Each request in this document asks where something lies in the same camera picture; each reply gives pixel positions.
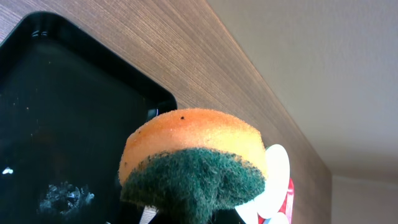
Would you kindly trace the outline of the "orange green sponge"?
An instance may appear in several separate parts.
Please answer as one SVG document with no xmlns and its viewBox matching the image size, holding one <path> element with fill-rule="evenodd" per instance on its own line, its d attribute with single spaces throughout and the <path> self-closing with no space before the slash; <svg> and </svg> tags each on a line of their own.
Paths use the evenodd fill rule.
<svg viewBox="0 0 398 224">
<path fill-rule="evenodd" d="M 173 110 L 128 137 L 118 176 L 122 201 L 206 223 L 263 193 L 266 150 L 260 132 L 233 115 Z"/>
</svg>

